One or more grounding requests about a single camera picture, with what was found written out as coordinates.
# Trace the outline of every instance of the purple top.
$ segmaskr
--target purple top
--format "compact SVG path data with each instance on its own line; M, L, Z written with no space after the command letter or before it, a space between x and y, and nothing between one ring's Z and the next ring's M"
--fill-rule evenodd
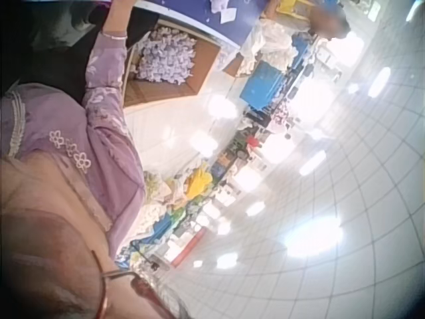
M82 106L63 91L37 83L18 86L1 105L1 155L19 159L42 150L70 158L112 222L107 231L111 256L145 196L142 167L122 110L125 44L123 37L98 35Z

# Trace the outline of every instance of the blue table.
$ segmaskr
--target blue table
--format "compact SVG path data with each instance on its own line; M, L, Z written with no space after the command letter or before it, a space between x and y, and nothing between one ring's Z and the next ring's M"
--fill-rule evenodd
M152 10L192 25L228 43L241 46L269 0L230 0L229 8L237 8L236 19L220 24L220 13L211 13L210 0L147 0L138 7Z

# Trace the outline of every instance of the blue plastic crate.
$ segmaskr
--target blue plastic crate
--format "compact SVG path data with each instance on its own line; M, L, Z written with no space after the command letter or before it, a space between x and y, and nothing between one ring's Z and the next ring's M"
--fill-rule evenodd
M240 98L256 110L267 107L279 88L282 87L284 75L277 68L260 61L257 69L246 82Z

